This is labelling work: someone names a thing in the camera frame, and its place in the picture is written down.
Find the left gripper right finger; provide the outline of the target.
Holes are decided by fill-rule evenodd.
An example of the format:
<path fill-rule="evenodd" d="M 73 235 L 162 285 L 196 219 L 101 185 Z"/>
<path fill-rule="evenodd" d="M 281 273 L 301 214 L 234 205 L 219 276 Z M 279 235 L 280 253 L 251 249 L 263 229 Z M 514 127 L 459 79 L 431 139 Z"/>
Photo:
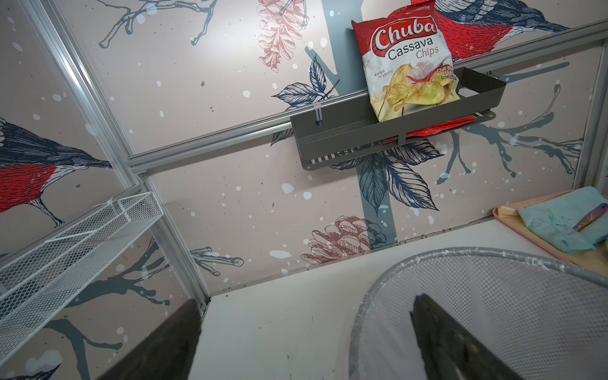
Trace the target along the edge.
<path fill-rule="evenodd" d="M 413 328 L 428 379 L 520 379 L 427 294 L 415 298 Z"/>

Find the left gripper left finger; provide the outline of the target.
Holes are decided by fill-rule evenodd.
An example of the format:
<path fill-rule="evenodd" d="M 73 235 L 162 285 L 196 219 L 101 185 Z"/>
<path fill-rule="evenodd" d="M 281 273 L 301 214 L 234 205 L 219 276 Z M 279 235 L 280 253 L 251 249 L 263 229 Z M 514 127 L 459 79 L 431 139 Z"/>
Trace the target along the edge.
<path fill-rule="evenodd" d="M 187 379 L 201 325 L 200 304 L 190 299 L 101 378 Z"/>

